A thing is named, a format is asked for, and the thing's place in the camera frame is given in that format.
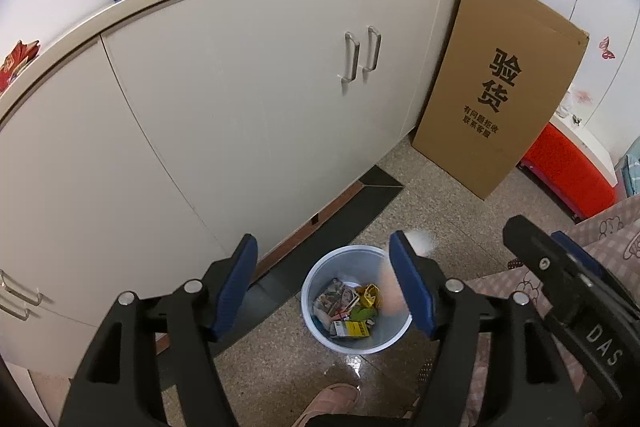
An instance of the butterfly decal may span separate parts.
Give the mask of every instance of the butterfly decal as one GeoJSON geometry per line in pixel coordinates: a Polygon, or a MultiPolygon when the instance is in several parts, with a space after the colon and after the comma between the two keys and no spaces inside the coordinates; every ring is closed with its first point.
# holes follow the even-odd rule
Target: butterfly decal
{"type": "Polygon", "coordinates": [[[608,58],[616,58],[616,55],[609,51],[609,37],[604,37],[604,40],[599,44],[599,47],[602,50],[602,58],[605,60],[608,58]]]}

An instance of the red cushion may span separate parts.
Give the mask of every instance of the red cushion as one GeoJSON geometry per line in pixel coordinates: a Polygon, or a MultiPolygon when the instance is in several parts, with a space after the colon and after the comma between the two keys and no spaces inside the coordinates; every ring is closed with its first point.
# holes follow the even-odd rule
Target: red cushion
{"type": "Polygon", "coordinates": [[[571,141],[550,123],[524,156],[544,172],[585,216],[616,202],[616,191],[571,141]]]}

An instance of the cardboard box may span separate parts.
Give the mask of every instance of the cardboard box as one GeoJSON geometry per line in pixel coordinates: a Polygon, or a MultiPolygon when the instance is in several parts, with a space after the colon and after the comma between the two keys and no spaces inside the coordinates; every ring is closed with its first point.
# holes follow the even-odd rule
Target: cardboard box
{"type": "Polygon", "coordinates": [[[589,36],[537,0],[462,0],[414,148],[484,199],[575,76],[589,36]]]}

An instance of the metal drawer handle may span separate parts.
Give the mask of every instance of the metal drawer handle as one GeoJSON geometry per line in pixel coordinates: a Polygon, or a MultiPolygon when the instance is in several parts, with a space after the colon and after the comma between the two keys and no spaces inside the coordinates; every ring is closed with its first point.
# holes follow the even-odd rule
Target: metal drawer handle
{"type": "Polygon", "coordinates": [[[18,290],[14,290],[13,288],[11,288],[6,281],[4,280],[4,271],[0,270],[0,286],[2,286],[2,288],[4,288],[5,290],[7,290],[9,293],[11,293],[11,295],[15,295],[18,299],[21,299],[23,301],[25,301],[26,303],[31,304],[32,306],[39,306],[40,303],[42,302],[42,293],[38,292],[37,300],[31,299],[29,298],[27,295],[23,295],[20,292],[18,292],[18,290]]]}
{"type": "Polygon", "coordinates": [[[351,76],[344,76],[342,78],[342,82],[345,84],[348,84],[349,82],[353,82],[356,79],[356,75],[358,74],[358,58],[360,57],[360,41],[351,32],[346,32],[344,34],[344,39],[347,42],[347,46],[349,45],[349,41],[353,42],[353,61],[351,62],[351,76]]]}
{"type": "Polygon", "coordinates": [[[380,56],[380,43],[382,42],[382,35],[380,32],[375,29],[373,26],[369,26],[369,35],[374,34],[376,36],[376,48],[373,51],[373,64],[369,68],[368,66],[364,66],[362,69],[370,73],[374,71],[378,66],[378,57],[380,56]]]}
{"type": "Polygon", "coordinates": [[[29,318],[29,310],[27,308],[24,309],[24,315],[20,315],[17,312],[14,312],[12,309],[7,308],[6,306],[2,306],[2,304],[0,304],[0,310],[2,310],[3,312],[7,312],[9,315],[13,315],[16,319],[20,319],[22,321],[25,321],[29,318]]]}

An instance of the red stool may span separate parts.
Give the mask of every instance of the red stool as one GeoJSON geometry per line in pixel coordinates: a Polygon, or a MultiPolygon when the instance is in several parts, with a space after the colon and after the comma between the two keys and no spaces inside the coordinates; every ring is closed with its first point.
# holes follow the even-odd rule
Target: red stool
{"type": "Polygon", "coordinates": [[[549,187],[580,219],[616,202],[616,191],[587,156],[550,123],[521,163],[549,187]]]}

